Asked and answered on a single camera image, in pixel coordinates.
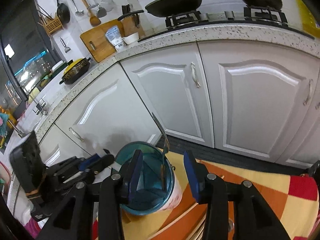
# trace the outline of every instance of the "frying pan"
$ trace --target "frying pan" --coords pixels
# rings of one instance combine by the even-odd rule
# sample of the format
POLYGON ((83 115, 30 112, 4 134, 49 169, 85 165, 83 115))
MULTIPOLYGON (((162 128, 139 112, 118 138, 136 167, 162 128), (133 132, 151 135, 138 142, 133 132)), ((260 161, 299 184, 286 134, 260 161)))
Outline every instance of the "frying pan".
POLYGON ((62 80, 59 82, 59 84, 61 85, 63 82, 66 85, 70 85, 74 82, 76 82, 76 80, 78 78, 80 78, 84 73, 86 73, 89 69, 90 66, 90 60, 91 58, 89 57, 88 59, 84 58, 82 60, 80 60, 79 62, 77 62, 76 64, 74 64, 74 66, 72 68, 70 68, 63 76, 62 76, 62 80))
MULTIPOLYGON (((153 16, 169 17, 180 13, 187 13, 189 11, 197 10, 200 7, 201 2, 202 0, 155 0, 146 5, 145 9, 153 16)), ((144 11, 139 10, 124 14, 118 18, 118 21, 141 12, 144 11)))
POLYGON ((62 23, 62 25, 67 24, 70 22, 70 11, 68 6, 66 6, 64 3, 59 3, 59 0, 57 0, 57 15, 62 23))

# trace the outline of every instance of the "wooden spoon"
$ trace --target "wooden spoon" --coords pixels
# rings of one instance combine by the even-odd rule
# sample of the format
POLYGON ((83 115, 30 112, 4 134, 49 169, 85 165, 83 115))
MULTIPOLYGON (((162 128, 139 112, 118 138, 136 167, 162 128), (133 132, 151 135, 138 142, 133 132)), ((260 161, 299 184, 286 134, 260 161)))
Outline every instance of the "wooden spoon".
MULTIPOLYGON (((82 2, 84 3, 85 7, 88 8, 89 4, 87 3, 86 0, 82 0, 82 2)), ((90 24, 92 27, 98 26, 99 24, 101 24, 101 21, 99 20, 99 18, 97 16, 95 16, 92 11, 90 9, 88 9, 89 14, 90 14, 90 24)))

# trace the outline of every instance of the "cutting board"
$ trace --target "cutting board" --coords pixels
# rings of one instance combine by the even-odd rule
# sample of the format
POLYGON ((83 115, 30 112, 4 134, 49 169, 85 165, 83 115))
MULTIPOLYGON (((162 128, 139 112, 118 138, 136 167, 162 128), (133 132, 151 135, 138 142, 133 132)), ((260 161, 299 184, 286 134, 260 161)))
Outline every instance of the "cutting board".
POLYGON ((136 32, 139 33, 140 39, 146 36, 142 27, 141 27, 141 24, 139 25, 139 28, 135 26, 133 16, 126 17, 121 22, 124 27, 124 33, 125 33, 126 37, 128 37, 131 34, 134 34, 136 32))
POLYGON ((115 25, 118 26, 121 37, 125 37, 123 25, 117 19, 100 24, 80 35, 82 42, 90 51, 96 62, 101 62, 106 57, 116 52, 115 47, 105 37, 107 30, 115 25))

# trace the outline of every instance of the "window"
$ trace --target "window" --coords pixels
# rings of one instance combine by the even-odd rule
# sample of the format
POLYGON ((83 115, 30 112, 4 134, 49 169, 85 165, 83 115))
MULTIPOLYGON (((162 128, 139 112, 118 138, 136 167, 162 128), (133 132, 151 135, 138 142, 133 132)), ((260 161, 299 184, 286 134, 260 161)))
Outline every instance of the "window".
MULTIPOLYGON (((18 84, 28 92, 40 86, 42 79, 60 61, 52 50, 43 27, 37 24, 38 12, 34 0, 23 0, 7 20, 1 32, 10 71, 18 84)), ((9 80, 0 61, 0 105, 14 112, 21 102, 12 80, 9 80)))

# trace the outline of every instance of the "white bowl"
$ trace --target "white bowl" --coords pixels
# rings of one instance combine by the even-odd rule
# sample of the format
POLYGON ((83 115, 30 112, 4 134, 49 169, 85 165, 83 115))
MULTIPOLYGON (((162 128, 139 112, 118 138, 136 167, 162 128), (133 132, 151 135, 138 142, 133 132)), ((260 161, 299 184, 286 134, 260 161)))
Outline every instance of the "white bowl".
POLYGON ((134 43, 135 41, 137 41, 139 39, 139 33, 131 34, 130 36, 124 37, 122 39, 127 45, 129 45, 129 44, 134 43))

